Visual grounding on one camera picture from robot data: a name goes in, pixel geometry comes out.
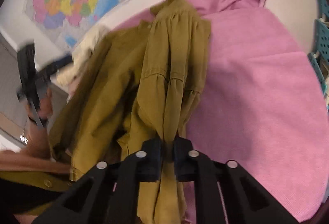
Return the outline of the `person left hand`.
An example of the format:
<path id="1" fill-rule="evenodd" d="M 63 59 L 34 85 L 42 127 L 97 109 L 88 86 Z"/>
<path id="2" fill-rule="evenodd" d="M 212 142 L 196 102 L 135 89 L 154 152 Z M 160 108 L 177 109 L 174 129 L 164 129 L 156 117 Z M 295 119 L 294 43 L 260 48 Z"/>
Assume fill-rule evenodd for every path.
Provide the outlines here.
<path id="1" fill-rule="evenodd" d="M 50 88 L 47 89 L 46 95 L 40 100 L 40 108 L 37 113 L 42 119 L 50 118 L 52 116 L 52 91 Z"/>

